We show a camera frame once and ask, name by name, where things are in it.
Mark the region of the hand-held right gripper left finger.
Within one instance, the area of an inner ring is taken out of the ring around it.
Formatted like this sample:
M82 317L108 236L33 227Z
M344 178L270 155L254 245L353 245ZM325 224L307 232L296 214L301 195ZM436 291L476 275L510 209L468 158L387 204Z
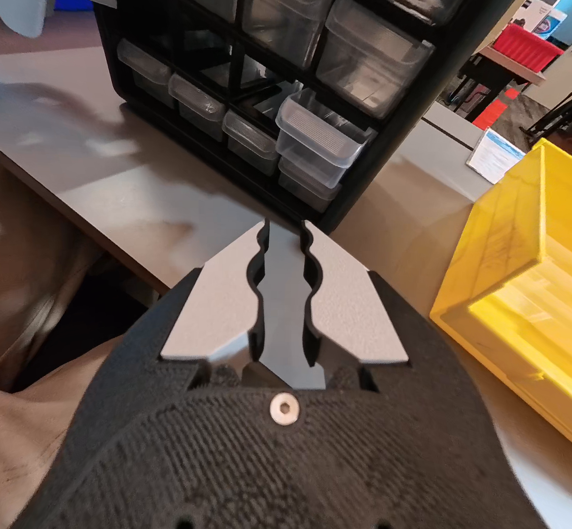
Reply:
M251 363L265 344L265 276L270 224L263 220L207 261L162 347L166 361Z

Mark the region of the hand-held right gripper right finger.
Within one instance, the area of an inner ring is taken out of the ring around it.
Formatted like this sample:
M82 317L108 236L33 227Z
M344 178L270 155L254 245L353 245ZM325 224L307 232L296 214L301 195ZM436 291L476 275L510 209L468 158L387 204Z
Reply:
M360 261L309 220L301 224L303 351L310 367L371 367L409 357L372 280Z

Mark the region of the large yellow plastic bin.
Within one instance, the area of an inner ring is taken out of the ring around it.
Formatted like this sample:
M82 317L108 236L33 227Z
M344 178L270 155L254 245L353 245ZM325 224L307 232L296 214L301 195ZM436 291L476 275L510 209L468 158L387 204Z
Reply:
M430 319L571 440L571 155L541 140L473 205Z

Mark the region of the clear plastic drawer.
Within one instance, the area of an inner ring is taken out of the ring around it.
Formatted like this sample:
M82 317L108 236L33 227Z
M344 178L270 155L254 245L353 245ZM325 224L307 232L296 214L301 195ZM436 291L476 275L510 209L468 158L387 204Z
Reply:
M349 168L377 132L363 130L316 99L304 88L281 104L275 122L280 131L339 168Z

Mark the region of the grey desk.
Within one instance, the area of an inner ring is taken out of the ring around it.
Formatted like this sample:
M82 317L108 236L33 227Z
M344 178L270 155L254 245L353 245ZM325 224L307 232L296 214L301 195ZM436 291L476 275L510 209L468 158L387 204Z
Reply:
M304 367L301 346L290 343L308 289L293 229L128 109L101 47L1 55L1 153L156 290L270 218L262 360L293 386L319 386L320 370ZM464 146L420 121L331 234L424 317L472 204L491 186L467 158Z

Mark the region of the white laminated paper sheet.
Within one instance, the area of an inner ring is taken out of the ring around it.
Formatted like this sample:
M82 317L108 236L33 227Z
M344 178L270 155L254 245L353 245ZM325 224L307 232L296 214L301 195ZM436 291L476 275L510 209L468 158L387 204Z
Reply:
M466 165L494 185L524 156L525 153L518 147L491 128L487 128L469 155Z

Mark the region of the wooden table with black legs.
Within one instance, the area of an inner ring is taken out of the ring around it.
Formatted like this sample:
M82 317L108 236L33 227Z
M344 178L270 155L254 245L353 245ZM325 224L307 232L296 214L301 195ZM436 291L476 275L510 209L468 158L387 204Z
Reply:
M524 88L546 81L542 72L535 73L490 46L474 54L459 75L463 80L450 96L458 101L454 112L465 111L464 118L483 131L492 127Z

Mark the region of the red plastic bin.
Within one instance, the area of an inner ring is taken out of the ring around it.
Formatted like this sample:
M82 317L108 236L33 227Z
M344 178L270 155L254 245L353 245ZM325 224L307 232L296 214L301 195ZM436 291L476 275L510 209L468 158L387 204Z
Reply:
M564 51L516 23L508 24L491 47L520 65L540 73Z

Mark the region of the wipes canister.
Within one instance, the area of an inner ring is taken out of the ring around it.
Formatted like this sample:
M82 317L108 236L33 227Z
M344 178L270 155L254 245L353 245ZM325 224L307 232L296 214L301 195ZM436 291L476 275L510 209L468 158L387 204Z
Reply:
M558 9L552 9L545 18L533 29L532 33L547 40L566 20L568 14Z

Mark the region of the white product box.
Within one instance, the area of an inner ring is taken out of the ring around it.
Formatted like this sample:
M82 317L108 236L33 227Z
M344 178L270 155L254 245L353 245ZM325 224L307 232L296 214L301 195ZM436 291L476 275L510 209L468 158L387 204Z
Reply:
M525 0L511 18L512 23L534 32L536 27L560 3L561 0Z

